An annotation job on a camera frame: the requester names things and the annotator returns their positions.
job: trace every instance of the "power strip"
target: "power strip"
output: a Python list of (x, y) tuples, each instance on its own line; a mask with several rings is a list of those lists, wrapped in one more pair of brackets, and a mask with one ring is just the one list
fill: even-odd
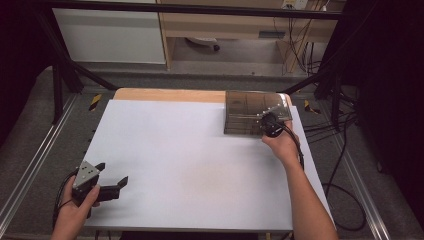
[(308, 0), (284, 0), (281, 8), (286, 9), (287, 5), (292, 5), (296, 10), (303, 10), (306, 8)]

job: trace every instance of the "gray floor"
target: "gray floor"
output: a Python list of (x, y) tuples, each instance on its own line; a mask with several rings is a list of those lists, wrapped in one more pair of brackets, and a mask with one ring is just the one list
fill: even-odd
[[(174, 53), (174, 65), (170, 71), (164, 70), (163, 66), (154, 68), (142, 66), (132, 68), (133, 71), (118, 67), (113, 73), (108, 72), (106, 68), (97, 70), (99, 75), (119, 86), (145, 88), (275, 91), (284, 89), (305, 77), (302, 73), (280, 77), (283, 69), (282, 60), (272, 41), (220, 40), (219, 43), (221, 50), (213, 52), (209, 47), (197, 46), (179, 39)], [(87, 79), (84, 79), (84, 82), (87, 85), (86, 90), (78, 95), (71, 116), (6, 232), (8, 236), (31, 234), (29, 239), (35, 239), (34, 235), (46, 236), (51, 232), (51, 212), (60, 181), (79, 165), (84, 151), (89, 147), (89, 139), (94, 134), (92, 130), (96, 129), (107, 100), (113, 97), (113, 92), (99, 90), (96, 84)], [(0, 206), (6, 203), (51, 127), (53, 117), (51, 83), (50, 71), (45, 71), (39, 76), (18, 123), (0, 149), (0, 169), (3, 170), (3, 174), (0, 175)], [(292, 96), (304, 126), (326, 121), (323, 114), (303, 111), (305, 99), (310, 101), (313, 108), (329, 105), (329, 101), (322, 101), (320, 104), (315, 101), (313, 90), (313, 86), (308, 86)], [(103, 93), (102, 99), (96, 110), (90, 112), (88, 107), (97, 92)], [(343, 106), (343, 110), (350, 111), (347, 106)], [(361, 127), (352, 125), (347, 136), (349, 153), (378, 207), (391, 238), (424, 239), (422, 229), (393, 178), (377, 171), (377, 163)], [(309, 141), (312, 142), (317, 138), (319, 136), (311, 137)], [(322, 182), (327, 182), (339, 155), (334, 138), (311, 143), (310, 148), (319, 177)], [(353, 192), (343, 166), (338, 170), (334, 183)], [(360, 224), (361, 212), (346, 194), (332, 189), (329, 203), (333, 217), (338, 223), (351, 227)], [(86, 230), (82, 235), (93, 236), (93, 231)], [(339, 236), (343, 239), (373, 239), (368, 225), (357, 232), (339, 228)]]

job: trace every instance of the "black wire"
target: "black wire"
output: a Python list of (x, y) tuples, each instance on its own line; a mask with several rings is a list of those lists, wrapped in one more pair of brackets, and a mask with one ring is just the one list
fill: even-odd
[(314, 46), (315, 46), (315, 43), (314, 42), (311, 43), (311, 53), (309, 54), (309, 63), (308, 63), (308, 65), (309, 65), (309, 72), (308, 72), (308, 74), (315, 74), (314, 71), (313, 71), (313, 68), (312, 68)]
[[(348, 123), (349, 124), (348, 127), (350, 127), (350, 125), (353, 122), (355, 122), (356, 120), (357, 120), (357, 117), (354, 117), (354, 118), (351, 118), (348, 122), (347, 121), (343, 121), (343, 122), (339, 122), (339, 123), (341, 123), (341, 124)], [(320, 131), (318, 133), (315, 133), (315, 134), (306, 136), (308, 138), (308, 137), (313, 137), (313, 136), (316, 136), (316, 135), (319, 135), (319, 134), (322, 134), (322, 133), (325, 133), (325, 132), (328, 132), (328, 131), (331, 131), (331, 130), (337, 130), (337, 128), (334, 125), (328, 125), (328, 126), (324, 126), (324, 127), (317, 127), (317, 128), (307, 129), (304, 132), (305, 133), (309, 133), (309, 132)]]
[(288, 128), (284, 123), (280, 124), (278, 122), (274, 122), (274, 124), (281, 127), (284, 131), (286, 131), (290, 135), (290, 137), (292, 138), (293, 142), (296, 145), (297, 152), (299, 154), (299, 163), (302, 166), (302, 169), (305, 170), (305, 163), (304, 163), (305, 161), (303, 159), (302, 150), (300, 149), (300, 142), (296, 139), (296, 136), (294, 135), (293, 131), (290, 128)]
[(359, 230), (361, 230), (362, 228), (365, 227), (365, 224), (367, 223), (367, 219), (366, 219), (366, 213), (365, 213), (364, 207), (362, 206), (361, 202), (359, 202), (359, 200), (352, 193), (350, 193), (346, 189), (344, 189), (344, 188), (342, 188), (342, 187), (340, 187), (338, 185), (335, 185), (333, 183), (331, 183), (331, 184), (329, 184), (329, 183), (322, 183), (322, 186), (327, 186), (327, 188), (334, 187), (334, 188), (337, 188), (340, 191), (346, 193), (351, 198), (353, 198), (353, 200), (355, 200), (356, 204), (358, 204), (359, 209), (361, 210), (362, 222), (361, 222), (361, 225), (359, 225), (358, 227), (346, 227), (346, 226), (341, 225), (340, 223), (338, 223), (336, 220), (334, 220), (334, 223), (336, 224), (336, 226), (338, 226), (338, 227), (340, 227), (340, 228), (342, 228), (344, 230), (347, 230), (347, 231), (359, 231)]
[(301, 33), (309, 27), (309, 25), (311, 24), (312, 20), (310, 19), (308, 21), (308, 23), (305, 24), (305, 26), (303, 26), (303, 28), (299, 31), (298, 36), (296, 38), (296, 41), (293, 41), (293, 37), (292, 37), (292, 35), (293, 35), (293, 27), (294, 27), (294, 23), (296, 22), (296, 19), (289, 18), (288, 20), (289, 20), (289, 46), (290, 46), (293, 54), (296, 57), (296, 61), (297, 61), (298, 65), (299, 65), (300, 69), (302, 69), (302, 71), (304, 71), (304, 72), (307, 72), (307, 69), (302, 64), (302, 61), (299, 59), (299, 56), (297, 55), (295, 43), (297, 43), (297, 39), (299, 38), (299, 36), (301, 35)]
[(70, 200), (68, 200), (68, 201), (64, 202), (62, 205), (60, 205), (60, 206), (58, 207), (58, 210), (60, 210), (63, 206), (65, 206), (66, 204), (68, 204), (68, 203), (70, 203), (70, 202), (72, 202), (72, 199), (70, 199)]
[[(350, 116), (352, 114), (353, 113), (349, 114), (346, 117), (346, 122), (345, 122), (344, 127), (343, 127), (343, 130), (344, 130), (343, 141), (344, 141), (344, 143), (343, 143), (342, 151), (340, 152), (340, 156), (337, 159), (336, 166), (334, 167), (333, 172), (331, 173), (331, 177), (330, 177), (330, 180), (328, 181), (328, 184), (332, 184), (333, 183), (334, 176), (336, 175), (337, 169), (338, 169), (340, 163), (342, 162), (344, 152), (346, 151), (346, 146), (347, 146), (347, 131), (346, 131), (346, 129), (347, 129), (347, 122), (349, 121), (349, 118), (350, 118)], [(329, 191), (330, 191), (330, 187), (327, 187), (327, 189), (325, 190), (325, 196), (326, 197), (328, 197)]]
[(322, 138), (316, 139), (316, 140), (314, 140), (314, 141), (308, 142), (308, 144), (309, 144), (309, 145), (311, 145), (311, 144), (313, 144), (313, 143), (319, 142), (319, 141), (321, 141), (321, 140), (324, 140), (324, 139), (326, 139), (326, 138), (332, 137), (332, 136), (334, 136), (334, 135), (336, 135), (336, 134), (339, 134), (339, 133), (341, 133), (341, 132), (336, 132), (336, 133), (329, 134), (329, 135), (327, 135), (327, 136), (325, 136), (325, 137), (322, 137)]
[[(354, 113), (354, 112), (348, 112), (348, 113), (340, 114), (338, 116), (338, 118), (349, 115), (351, 113)], [(317, 124), (313, 124), (313, 125), (305, 125), (305, 126), (303, 126), (303, 128), (312, 128), (312, 127), (317, 127), (317, 126), (324, 125), (324, 124), (332, 124), (332, 122), (331, 121), (325, 121), (325, 122), (321, 122), (321, 123), (317, 123)]]
[(65, 177), (65, 179), (62, 181), (62, 183), (60, 184), (59, 191), (57, 192), (56, 200), (55, 200), (55, 204), (54, 204), (54, 208), (53, 208), (53, 217), (52, 217), (52, 227), (53, 227), (53, 229), (56, 225), (57, 217), (59, 216), (59, 210), (63, 206), (63, 205), (59, 206), (60, 202), (61, 202), (61, 198), (62, 198), (63, 189), (64, 189), (66, 183), (69, 181), (69, 179), (72, 176), (77, 175), (77, 173), (78, 173), (78, 168), (75, 169), (74, 171), (72, 171), (71, 173), (69, 173)]

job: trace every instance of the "forearm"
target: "forearm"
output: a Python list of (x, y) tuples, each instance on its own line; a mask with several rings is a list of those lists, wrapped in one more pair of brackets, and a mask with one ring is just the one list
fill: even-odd
[(299, 164), (285, 166), (297, 240), (338, 239), (335, 227)]

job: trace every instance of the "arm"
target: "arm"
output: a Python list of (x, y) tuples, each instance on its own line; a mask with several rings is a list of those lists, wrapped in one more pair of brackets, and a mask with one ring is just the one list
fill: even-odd
[[(292, 129), (291, 121), (285, 124)], [(262, 141), (286, 169), (296, 239), (338, 239), (330, 216), (299, 164), (297, 148), (290, 135), (283, 132), (276, 138), (263, 136)]]
[(99, 195), (99, 185), (93, 187), (85, 198), (84, 202), (78, 207), (72, 199), (72, 184), (75, 176), (71, 177), (66, 183), (62, 202), (65, 203), (59, 212), (51, 240), (73, 240), (76, 239), (82, 227), (84, 226), (88, 212), (95, 205)]

